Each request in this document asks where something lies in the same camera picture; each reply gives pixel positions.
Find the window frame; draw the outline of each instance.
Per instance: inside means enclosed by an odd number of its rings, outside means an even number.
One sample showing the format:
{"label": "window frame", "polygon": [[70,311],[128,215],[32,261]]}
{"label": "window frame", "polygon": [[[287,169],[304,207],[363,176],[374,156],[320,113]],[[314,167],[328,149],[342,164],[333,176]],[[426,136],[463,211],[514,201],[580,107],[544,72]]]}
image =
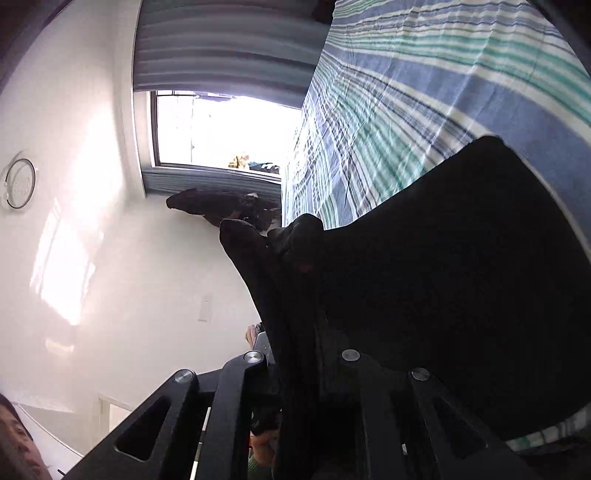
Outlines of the window frame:
{"label": "window frame", "polygon": [[170,94],[170,95],[158,95],[155,90],[150,91],[150,117],[151,117],[151,130],[152,130],[152,147],[154,151],[154,166],[156,168],[184,168],[186,170],[194,171],[206,171],[206,172],[217,172],[220,174],[228,174],[229,176],[241,175],[244,177],[250,177],[258,180],[266,180],[270,183],[281,184],[281,175],[272,173],[265,173],[261,171],[242,170],[240,168],[231,167],[208,167],[196,164],[187,163],[168,163],[160,160],[160,149],[158,146],[158,97],[159,96],[194,96],[189,94]]}

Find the blue striped blanket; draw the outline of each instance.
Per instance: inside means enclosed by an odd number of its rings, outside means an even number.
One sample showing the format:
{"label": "blue striped blanket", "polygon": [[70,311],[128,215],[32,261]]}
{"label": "blue striped blanket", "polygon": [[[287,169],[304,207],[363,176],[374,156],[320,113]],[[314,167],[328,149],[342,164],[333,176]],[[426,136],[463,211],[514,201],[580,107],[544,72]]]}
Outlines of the blue striped blanket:
{"label": "blue striped blanket", "polygon": [[[347,225],[483,136],[538,175],[591,238],[591,79],[525,0],[339,0],[284,169],[283,222]],[[591,404],[508,444],[542,445]]]}

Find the screw head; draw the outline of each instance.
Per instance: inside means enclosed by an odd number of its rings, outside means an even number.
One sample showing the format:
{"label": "screw head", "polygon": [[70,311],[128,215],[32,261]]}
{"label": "screw head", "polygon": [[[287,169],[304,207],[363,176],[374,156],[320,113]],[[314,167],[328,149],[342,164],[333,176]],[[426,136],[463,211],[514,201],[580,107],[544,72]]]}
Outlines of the screw head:
{"label": "screw head", "polygon": [[193,379],[193,372],[183,368],[174,374],[174,381],[176,383],[187,383]]}
{"label": "screw head", "polygon": [[410,373],[413,376],[413,378],[415,380],[418,380],[419,382],[424,382],[424,381],[429,380],[429,378],[431,378],[431,374],[429,373],[429,370],[427,370],[426,368],[422,368],[422,367],[413,368],[413,370]]}
{"label": "screw head", "polygon": [[352,348],[347,348],[347,350],[343,350],[343,353],[340,354],[343,357],[343,360],[346,362],[356,362],[361,358],[361,354],[357,350],[353,350]]}
{"label": "screw head", "polygon": [[257,350],[251,350],[244,354],[244,360],[246,360],[247,364],[251,365],[261,362],[263,358],[265,358],[264,355]]}

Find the green sleeve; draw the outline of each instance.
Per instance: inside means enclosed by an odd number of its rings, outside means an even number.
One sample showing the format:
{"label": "green sleeve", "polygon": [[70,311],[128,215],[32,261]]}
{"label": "green sleeve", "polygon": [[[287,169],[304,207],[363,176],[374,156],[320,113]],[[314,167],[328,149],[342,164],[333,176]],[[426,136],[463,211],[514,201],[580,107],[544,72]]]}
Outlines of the green sleeve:
{"label": "green sleeve", "polygon": [[259,465],[251,456],[248,459],[248,480],[272,480],[271,467]]}

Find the window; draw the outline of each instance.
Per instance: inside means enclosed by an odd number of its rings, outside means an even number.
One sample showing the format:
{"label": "window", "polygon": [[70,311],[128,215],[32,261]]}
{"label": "window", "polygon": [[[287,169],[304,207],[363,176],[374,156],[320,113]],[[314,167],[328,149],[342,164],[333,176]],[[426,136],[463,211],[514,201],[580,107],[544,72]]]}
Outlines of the window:
{"label": "window", "polygon": [[157,166],[200,166],[277,176],[293,150],[301,111],[248,97],[151,94]]}

